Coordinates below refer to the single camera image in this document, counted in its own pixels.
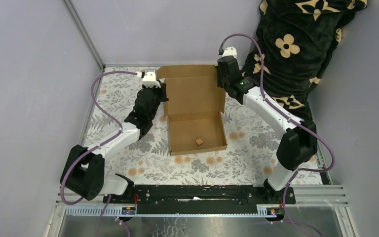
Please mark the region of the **brown cardboard box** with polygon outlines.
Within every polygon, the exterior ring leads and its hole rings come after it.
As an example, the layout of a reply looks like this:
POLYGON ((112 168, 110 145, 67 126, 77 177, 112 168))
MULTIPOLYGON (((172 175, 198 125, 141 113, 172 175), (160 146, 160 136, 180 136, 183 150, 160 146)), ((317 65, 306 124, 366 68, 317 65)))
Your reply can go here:
POLYGON ((171 65, 157 70, 166 84, 170 154, 173 156, 221 151, 227 148, 222 114, 225 91, 217 85, 214 65, 171 65), (203 144, 198 146, 196 139, 203 144))

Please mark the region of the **small brown cardboard scrap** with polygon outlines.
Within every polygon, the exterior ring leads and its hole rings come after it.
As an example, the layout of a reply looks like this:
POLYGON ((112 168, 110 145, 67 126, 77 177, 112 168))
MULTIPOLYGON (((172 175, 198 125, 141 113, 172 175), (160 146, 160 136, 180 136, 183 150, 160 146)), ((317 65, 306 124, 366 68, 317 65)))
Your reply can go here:
POLYGON ((203 140, 201 139, 201 138, 198 138, 198 139, 196 139, 196 144, 198 145, 198 146, 201 146, 202 144, 203 144, 203 140))

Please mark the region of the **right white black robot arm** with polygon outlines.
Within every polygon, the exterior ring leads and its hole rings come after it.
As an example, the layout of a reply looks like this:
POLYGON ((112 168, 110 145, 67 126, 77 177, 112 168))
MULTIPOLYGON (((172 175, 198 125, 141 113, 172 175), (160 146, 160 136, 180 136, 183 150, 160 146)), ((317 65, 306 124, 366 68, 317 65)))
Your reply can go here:
POLYGON ((261 94, 259 81, 243 77, 237 60, 233 56, 218 59, 218 86, 229 97, 259 115, 275 132, 280 144, 276 151, 278 164, 265 180, 263 196, 269 203, 283 197, 283 189, 303 164, 317 153, 317 139, 310 134, 316 132, 312 120, 302 120, 286 110, 267 94, 261 94))

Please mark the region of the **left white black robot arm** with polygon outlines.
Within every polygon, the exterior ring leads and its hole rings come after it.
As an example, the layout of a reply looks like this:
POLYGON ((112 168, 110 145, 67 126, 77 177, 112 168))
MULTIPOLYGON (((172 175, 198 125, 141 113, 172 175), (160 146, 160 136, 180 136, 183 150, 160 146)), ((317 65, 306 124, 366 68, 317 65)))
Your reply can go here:
POLYGON ((105 164, 149 132, 159 105, 167 101, 166 84, 152 88, 143 86, 137 93, 133 110, 121 123, 118 132, 90 148, 72 147, 60 179, 61 193, 69 189, 80 199, 93 200, 103 194, 114 195, 122 203, 129 202, 133 198, 133 182, 120 174, 107 175, 105 164))

